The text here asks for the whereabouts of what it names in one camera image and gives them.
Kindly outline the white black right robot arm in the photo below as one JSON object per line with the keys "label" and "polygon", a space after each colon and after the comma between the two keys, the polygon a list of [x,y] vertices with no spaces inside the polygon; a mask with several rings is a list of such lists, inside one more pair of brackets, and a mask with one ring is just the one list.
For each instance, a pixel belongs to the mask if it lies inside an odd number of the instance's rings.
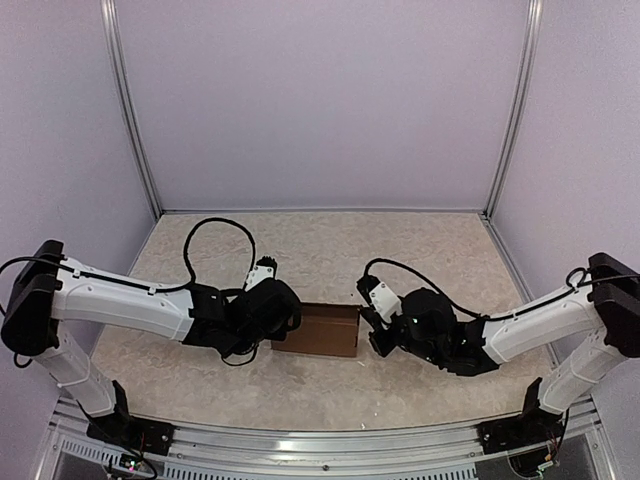
{"label": "white black right robot arm", "polygon": [[369,342],[381,357],[399,348],[463,377],[492,372],[515,357],[580,332],[583,342],[527,389],[511,433],[523,444],[546,432],[608,372],[639,355],[639,274],[612,256],[592,255],[559,289],[519,308],[487,315],[455,303],[433,281],[404,296],[365,270],[356,288]]}

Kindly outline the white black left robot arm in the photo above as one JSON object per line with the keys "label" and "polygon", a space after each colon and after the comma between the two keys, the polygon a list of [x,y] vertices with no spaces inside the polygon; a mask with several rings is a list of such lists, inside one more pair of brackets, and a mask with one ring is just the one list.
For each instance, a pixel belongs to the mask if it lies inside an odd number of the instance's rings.
{"label": "white black left robot arm", "polygon": [[124,389],[105,376],[77,341],[77,324],[150,333],[190,347],[214,350],[222,360],[254,356],[264,340],[282,339],[301,323],[301,301],[276,276],[272,258],[250,268],[244,284],[221,290],[190,279],[162,284],[95,269],[48,240],[19,266],[2,309],[1,339],[19,357],[43,366],[102,430],[121,445],[140,434]]}

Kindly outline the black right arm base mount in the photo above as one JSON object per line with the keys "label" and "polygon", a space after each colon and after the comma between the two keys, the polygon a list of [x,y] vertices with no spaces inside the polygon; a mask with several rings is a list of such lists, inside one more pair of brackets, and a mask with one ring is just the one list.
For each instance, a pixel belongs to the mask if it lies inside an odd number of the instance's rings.
{"label": "black right arm base mount", "polygon": [[514,450],[559,438],[564,431],[562,415],[535,409],[477,425],[476,431],[485,455]]}

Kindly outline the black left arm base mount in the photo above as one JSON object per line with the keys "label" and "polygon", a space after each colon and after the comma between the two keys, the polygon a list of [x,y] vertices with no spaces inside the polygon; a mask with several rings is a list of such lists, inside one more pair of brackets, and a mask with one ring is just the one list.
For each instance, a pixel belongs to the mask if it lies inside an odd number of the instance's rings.
{"label": "black left arm base mount", "polygon": [[120,422],[89,417],[87,436],[125,449],[167,456],[176,427],[167,422],[131,417]]}

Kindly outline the brown cardboard box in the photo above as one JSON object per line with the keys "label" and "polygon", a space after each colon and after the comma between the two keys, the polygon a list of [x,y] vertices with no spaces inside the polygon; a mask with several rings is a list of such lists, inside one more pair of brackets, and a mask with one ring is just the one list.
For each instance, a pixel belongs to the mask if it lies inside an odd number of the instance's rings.
{"label": "brown cardboard box", "polygon": [[358,305],[303,303],[301,324],[284,341],[272,341],[280,352],[355,358],[358,353]]}

